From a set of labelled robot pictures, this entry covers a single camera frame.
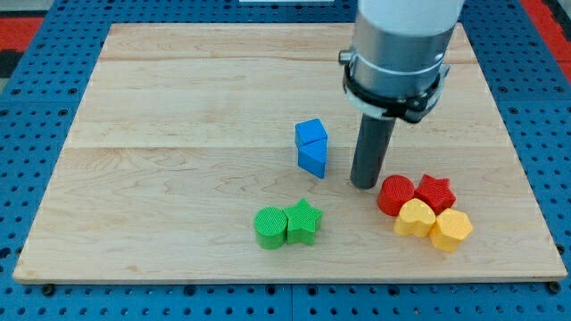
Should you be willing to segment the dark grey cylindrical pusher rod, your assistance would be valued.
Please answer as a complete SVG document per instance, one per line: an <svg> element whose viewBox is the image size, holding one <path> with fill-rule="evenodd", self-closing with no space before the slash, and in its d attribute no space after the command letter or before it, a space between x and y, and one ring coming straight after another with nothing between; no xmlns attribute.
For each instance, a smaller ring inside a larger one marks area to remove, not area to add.
<svg viewBox="0 0 571 321"><path fill-rule="evenodd" d="M371 189L377 184L395 122L362 115L350 175L355 187Z"/></svg>

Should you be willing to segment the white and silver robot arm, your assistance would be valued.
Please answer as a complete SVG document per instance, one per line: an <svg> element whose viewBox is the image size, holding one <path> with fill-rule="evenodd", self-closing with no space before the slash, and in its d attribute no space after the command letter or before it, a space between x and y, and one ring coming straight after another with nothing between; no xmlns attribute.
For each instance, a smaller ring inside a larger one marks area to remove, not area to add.
<svg viewBox="0 0 571 321"><path fill-rule="evenodd" d="M352 41L340 51L343 90L361 112L350 180L377 184L396 120L419 123L437 105L443 60L464 0L359 0Z"/></svg>

